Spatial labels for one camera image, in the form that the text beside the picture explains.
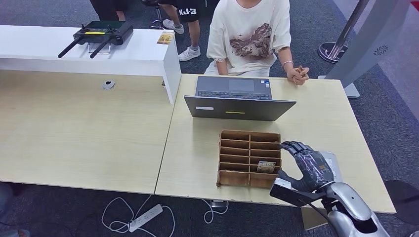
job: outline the human hand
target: human hand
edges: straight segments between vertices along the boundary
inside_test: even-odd
[[[287,71],[288,81],[291,81],[296,85],[303,85],[305,81],[308,80],[307,72],[309,70],[309,68],[303,68],[302,66],[289,69]]]

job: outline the laptop touchpad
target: laptop touchpad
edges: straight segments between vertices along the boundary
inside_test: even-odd
[[[254,80],[230,79],[230,90],[254,91]]]

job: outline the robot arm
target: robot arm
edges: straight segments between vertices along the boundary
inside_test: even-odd
[[[279,171],[270,195],[298,207],[321,199],[327,220],[339,237],[389,237],[377,216],[346,183],[335,182],[322,154],[300,142],[281,148],[295,158],[303,178],[296,180]]]

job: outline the black shorts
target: black shorts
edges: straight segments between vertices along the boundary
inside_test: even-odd
[[[127,0],[90,0],[101,21],[118,21],[116,11],[127,9]]]
[[[183,22],[194,22],[201,16],[204,0],[158,0],[159,4],[177,7],[177,14]]]

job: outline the cardboard compartment box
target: cardboard compartment box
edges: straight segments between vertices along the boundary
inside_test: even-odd
[[[217,186],[270,188],[281,169],[278,133],[223,130]]]

